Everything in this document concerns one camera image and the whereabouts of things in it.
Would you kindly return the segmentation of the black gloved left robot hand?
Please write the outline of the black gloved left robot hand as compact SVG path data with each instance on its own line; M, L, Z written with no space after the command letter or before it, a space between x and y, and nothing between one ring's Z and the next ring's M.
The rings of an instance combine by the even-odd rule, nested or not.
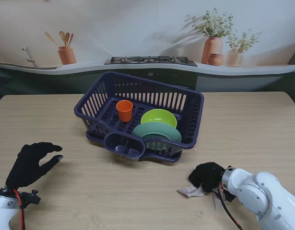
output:
M40 160L49 153L60 151L62 151L62 147L51 142L24 145L6 179L7 190L12 191L20 187L27 187L46 175L60 162L63 156L55 155L43 165L39 164Z

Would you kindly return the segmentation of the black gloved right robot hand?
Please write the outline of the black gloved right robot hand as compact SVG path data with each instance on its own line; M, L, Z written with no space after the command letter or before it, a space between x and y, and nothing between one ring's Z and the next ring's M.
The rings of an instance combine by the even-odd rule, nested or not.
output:
M225 169L215 162L199 164L188 176L193 186L203 188L204 192L210 193L221 181Z

